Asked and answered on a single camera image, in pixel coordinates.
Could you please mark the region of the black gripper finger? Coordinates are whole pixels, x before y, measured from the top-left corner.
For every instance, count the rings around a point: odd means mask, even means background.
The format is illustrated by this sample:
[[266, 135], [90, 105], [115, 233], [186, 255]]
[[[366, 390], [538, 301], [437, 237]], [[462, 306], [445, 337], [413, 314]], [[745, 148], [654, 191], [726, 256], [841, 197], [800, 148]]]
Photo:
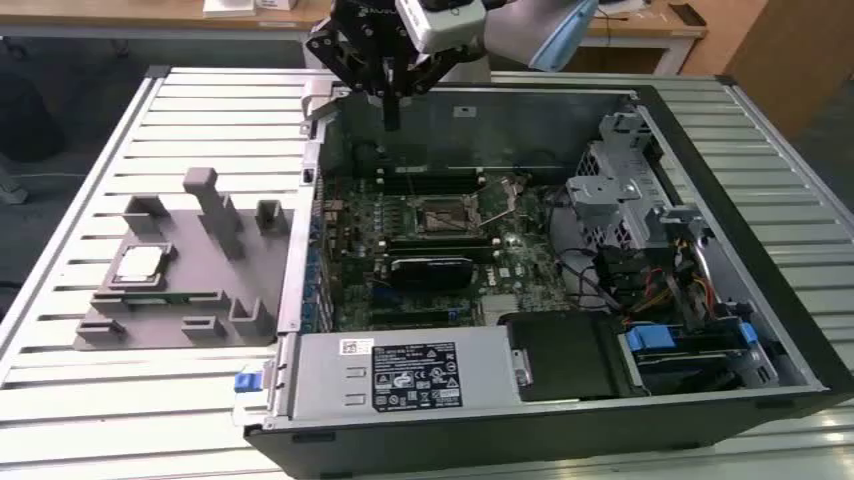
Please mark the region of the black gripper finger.
[[471, 60], [471, 47], [458, 46], [430, 54], [417, 61], [417, 51], [403, 49], [391, 61], [391, 130], [401, 129], [401, 107], [405, 98], [421, 95], [437, 85], [439, 80], [459, 63]]
[[359, 60], [350, 49], [345, 37], [327, 18], [312, 30], [306, 46], [322, 64], [345, 82], [353, 91], [366, 93], [379, 102], [383, 126], [391, 130], [391, 83], [386, 62]]

